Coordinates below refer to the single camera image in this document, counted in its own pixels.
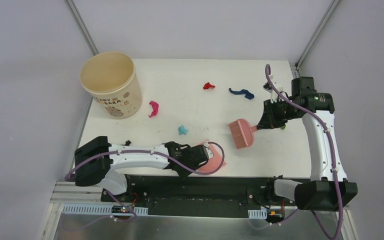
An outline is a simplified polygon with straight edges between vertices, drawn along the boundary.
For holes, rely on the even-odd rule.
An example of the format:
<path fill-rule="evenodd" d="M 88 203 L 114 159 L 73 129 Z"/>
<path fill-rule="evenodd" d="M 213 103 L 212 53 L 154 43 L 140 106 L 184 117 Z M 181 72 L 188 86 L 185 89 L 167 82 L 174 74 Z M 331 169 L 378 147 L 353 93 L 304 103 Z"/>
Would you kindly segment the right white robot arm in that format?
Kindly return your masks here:
<path fill-rule="evenodd" d="M 272 80 L 263 87 L 272 98 L 263 103 L 263 115 L 257 129 L 277 129 L 289 120 L 301 119 L 311 161 L 308 182 L 273 177 L 263 189 L 264 200 L 276 205 L 286 198 L 295 202 L 300 210 L 338 212 L 357 195 L 358 186 L 348 180 L 339 157 L 332 95 L 317 92 L 312 77 L 293 79 L 291 95 L 282 94 Z"/>

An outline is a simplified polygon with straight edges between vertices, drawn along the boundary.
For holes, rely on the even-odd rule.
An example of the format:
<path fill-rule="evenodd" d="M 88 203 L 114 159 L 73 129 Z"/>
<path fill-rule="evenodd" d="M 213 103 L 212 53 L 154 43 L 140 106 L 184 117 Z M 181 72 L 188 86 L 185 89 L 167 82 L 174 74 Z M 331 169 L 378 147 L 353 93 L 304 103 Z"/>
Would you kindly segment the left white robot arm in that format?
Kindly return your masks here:
<path fill-rule="evenodd" d="M 208 142 L 196 146 L 174 141 L 152 147 L 133 147 L 109 143 L 107 136 L 98 136 L 74 152 L 74 170 L 69 174 L 78 187 L 98 185 L 120 202 L 132 198 L 133 189 L 124 168 L 171 170 L 186 178 L 215 157 Z"/>

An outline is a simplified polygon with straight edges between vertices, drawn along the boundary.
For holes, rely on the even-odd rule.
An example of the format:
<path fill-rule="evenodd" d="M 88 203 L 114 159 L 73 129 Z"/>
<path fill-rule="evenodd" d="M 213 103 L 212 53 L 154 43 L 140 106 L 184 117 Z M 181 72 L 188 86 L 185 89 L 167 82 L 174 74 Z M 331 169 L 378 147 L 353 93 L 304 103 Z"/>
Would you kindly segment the pink hand brush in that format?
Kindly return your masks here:
<path fill-rule="evenodd" d="M 254 132 L 258 130 L 256 125 L 251 126 L 246 119 L 240 118 L 227 126 L 236 149 L 248 148 L 253 145 L 255 141 Z"/>

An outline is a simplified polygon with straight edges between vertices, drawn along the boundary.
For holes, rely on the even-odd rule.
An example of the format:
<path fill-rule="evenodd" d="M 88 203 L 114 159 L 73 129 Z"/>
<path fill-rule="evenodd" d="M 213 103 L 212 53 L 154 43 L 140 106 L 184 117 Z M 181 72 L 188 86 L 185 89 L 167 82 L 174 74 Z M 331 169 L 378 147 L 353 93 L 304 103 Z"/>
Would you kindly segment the pink plastic dustpan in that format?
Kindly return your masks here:
<path fill-rule="evenodd" d="M 208 162 L 202 166 L 200 166 L 196 171 L 199 175 L 211 175 L 218 171 L 219 166 L 222 163 L 222 155 L 220 149 L 215 145 L 210 143 L 210 150 L 206 151 L 208 154 Z"/>

